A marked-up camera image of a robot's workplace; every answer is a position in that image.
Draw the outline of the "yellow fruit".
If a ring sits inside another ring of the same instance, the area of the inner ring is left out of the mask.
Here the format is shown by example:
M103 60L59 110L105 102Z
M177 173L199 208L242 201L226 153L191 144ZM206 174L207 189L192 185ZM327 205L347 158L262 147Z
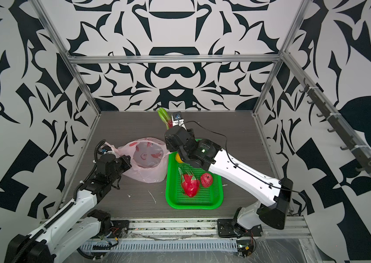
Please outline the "yellow fruit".
M179 155L178 153L175 155L175 160L176 160L178 163L184 163L184 162L182 161L182 159L181 159L181 157L180 157L180 155Z

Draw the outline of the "red round lychee fruit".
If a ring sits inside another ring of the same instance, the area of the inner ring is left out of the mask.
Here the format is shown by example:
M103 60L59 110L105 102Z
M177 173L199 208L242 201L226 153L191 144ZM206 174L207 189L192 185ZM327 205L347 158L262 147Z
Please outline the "red round lychee fruit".
M213 184L213 177L210 173L204 173L200 176L200 183L201 186L204 188L208 188Z

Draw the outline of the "red dragon fruit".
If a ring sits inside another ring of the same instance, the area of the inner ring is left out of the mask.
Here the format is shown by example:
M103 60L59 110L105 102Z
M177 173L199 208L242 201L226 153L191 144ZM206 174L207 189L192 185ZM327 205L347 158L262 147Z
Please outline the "red dragon fruit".
M195 197L200 189L200 181L189 169L178 169L181 179L181 187L184 190L185 195L190 198Z

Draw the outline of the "pink plastic bag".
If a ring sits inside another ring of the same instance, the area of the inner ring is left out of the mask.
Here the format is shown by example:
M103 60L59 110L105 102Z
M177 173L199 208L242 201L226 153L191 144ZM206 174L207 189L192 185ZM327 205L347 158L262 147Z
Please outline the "pink plastic bag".
M110 147L110 153L116 157L130 156L131 168L124 173L125 176L142 183L159 183L167 175L169 154L166 144L156 138L142 138L127 143L125 146Z

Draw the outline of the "green plastic basket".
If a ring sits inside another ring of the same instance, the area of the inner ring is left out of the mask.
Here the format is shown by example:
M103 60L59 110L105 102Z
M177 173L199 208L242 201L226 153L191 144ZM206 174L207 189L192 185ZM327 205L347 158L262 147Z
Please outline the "green plastic basket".
M212 183L204 187L204 175L207 172L193 168L186 163L178 163L176 153L169 155L166 176L166 202L174 209L214 210L224 200L221 176L209 172Z

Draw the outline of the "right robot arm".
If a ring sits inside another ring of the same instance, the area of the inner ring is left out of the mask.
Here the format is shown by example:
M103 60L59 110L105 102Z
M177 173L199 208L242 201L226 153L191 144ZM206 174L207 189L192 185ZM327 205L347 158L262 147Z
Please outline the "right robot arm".
M226 148L208 139L196 140L191 129L174 126L164 134L167 149L194 168L214 173L250 193L256 203L240 208L233 219L233 227L250 230L260 224L283 230L293 182L271 178L240 162Z

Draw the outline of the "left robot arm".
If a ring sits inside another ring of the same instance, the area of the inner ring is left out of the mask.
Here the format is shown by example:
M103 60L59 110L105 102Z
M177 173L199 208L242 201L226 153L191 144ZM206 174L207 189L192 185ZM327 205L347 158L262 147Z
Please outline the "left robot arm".
M107 153L97 158L61 210L30 234L10 241L5 262L61 263L90 238L106 239L112 233L111 216L95 207L131 167L130 156Z

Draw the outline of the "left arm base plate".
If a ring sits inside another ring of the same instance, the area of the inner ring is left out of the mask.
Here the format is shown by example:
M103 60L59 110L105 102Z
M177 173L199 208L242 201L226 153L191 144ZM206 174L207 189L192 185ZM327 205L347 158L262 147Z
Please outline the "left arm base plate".
M111 220L107 238L122 238L129 233L129 220Z

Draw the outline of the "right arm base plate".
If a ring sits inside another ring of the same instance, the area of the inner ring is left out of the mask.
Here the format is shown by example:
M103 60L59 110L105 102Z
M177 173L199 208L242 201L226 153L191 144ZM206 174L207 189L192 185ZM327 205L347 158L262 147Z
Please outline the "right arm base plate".
M252 229L247 230L233 219L218 219L217 231L218 236L221 238L261 237L263 234L261 225L256 225Z

